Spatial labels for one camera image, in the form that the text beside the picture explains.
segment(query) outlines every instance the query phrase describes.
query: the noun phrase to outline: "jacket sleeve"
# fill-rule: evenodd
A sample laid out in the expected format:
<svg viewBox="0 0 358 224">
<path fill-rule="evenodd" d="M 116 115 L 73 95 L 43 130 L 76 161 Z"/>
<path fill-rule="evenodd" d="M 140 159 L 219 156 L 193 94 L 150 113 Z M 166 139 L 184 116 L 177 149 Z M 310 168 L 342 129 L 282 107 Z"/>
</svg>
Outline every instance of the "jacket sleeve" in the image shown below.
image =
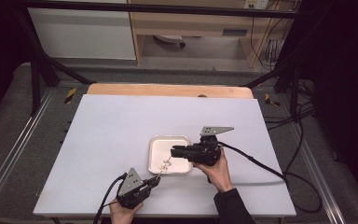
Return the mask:
<svg viewBox="0 0 358 224">
<path fill-rule="evenodd" d="M 237 189 L 231 189 L 223 193 L 218 192 L 213 200 L 219 213 L 221 224 L 255 223 Z"/>
</svg>

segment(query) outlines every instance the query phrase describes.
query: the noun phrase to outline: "white tray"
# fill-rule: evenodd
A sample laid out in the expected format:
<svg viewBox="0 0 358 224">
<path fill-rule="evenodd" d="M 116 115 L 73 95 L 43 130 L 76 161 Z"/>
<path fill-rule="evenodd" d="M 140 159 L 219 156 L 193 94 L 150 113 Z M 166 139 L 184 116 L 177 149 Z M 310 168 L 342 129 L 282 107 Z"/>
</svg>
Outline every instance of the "white tray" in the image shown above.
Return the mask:
<svg viewBox="0 0 358 224">
<path fill-rule="evenodd" d="M 170 159 L 171 165 L 167 166 L 167 171 L 162 174 L 184 174 L 191 170 L 191 163 L 183 158 L 170 158 L 172 146 L 188 146 L 190 140 L 182 135 L 158 135 L 150 140 L 149 151 L 149 171 L 153 174 L 161 172 L 167 159 Z"/>
</svg>

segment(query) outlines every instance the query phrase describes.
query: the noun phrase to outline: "white table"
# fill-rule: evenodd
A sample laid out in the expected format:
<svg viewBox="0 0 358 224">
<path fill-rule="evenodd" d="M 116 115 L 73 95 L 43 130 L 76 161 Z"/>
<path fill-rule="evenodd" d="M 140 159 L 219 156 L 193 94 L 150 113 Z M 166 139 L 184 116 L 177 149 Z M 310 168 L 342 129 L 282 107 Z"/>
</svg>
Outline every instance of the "white table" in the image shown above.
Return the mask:
<svg viewBox="0 0 358 224">
<path fill-rule="evenodd" d="M 34 213 L 45 217 L 93 217 L 108 187 L 134 167 L 148 171 L 149 141 L 155 135 L 186 135 L 199 142 L 203 126 L 233 126 L 218 140 L 280 171 L 257 100 L 170 96 L 84 95 Z M 295 216 L 279 177 L 226 149 L 229 171 L 254 217 Z M 107 201 L 116 196 L 118 184 Z M 212 217 L 216 190 L 193 168 L 165 175 L 138 217 Z M 106 207 L 103 215 L 108 216 Z"/>
</svg>

